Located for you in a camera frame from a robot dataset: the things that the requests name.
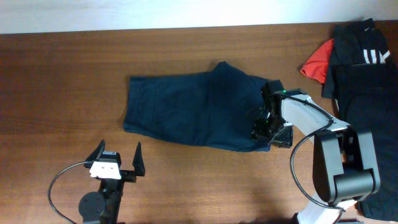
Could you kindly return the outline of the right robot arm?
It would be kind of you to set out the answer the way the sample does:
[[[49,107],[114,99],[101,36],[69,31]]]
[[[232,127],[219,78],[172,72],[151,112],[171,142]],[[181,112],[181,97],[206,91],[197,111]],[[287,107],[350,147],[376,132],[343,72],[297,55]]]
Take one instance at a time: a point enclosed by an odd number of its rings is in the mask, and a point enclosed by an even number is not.
[[[313,102],[301,89],[286,90],[280,80],[261,88],[263,106],[251,137],[291,148],[290,172],[307,206],[292,223],[339,223],[343,213],[375,194],[381,185],[372,133],[356,130]],[[313,143],[314,195],[301,186],[294,169],[299,147]]]

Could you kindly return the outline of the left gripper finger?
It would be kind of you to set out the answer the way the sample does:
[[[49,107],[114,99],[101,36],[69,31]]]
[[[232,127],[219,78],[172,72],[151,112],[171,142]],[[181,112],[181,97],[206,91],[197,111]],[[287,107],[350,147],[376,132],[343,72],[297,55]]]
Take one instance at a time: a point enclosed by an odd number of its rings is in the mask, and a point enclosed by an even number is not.
[[[102,139],[101,142],[98,144],[97,148],[86,158],[85,161],[86,162],[97,161],[101,157],[105,149],[105,145],[106,145],[105,140]]]
[[[142,146],[141,143],[138,142],[136,151],[134,153],[134,158],[132,161],[132,166],[134,168],[134,172],[136,176],[144,177],[146,174],[146,168],[144,165],[144,160],[142,157]]]

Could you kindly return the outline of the navy blue shorts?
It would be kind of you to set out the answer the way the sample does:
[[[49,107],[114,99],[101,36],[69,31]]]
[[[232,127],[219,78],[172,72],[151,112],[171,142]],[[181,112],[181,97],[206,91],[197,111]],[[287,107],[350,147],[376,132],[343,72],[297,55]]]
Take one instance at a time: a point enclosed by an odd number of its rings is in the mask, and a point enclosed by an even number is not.
[[[210,72],[132,77],[123,128],[167,142],[236,152],[270,149],[254,141],[254,120],[265,115],[267,79],[220,62]]]

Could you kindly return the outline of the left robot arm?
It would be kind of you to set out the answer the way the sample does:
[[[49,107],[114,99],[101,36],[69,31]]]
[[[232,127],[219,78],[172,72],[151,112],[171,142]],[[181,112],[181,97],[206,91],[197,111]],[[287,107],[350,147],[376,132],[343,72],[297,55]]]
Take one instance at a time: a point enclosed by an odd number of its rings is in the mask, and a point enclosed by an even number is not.
[[[133,170],[123,170],[120,153],[106,151],[105,145],[105,141],[101,141],[85,160],[90,176],[100,184],[96,192],[87,193],[79,202],[83,223],[117,223],[124,184],[135,183],[138,177],[146,174],[140,143],[132,160]]]

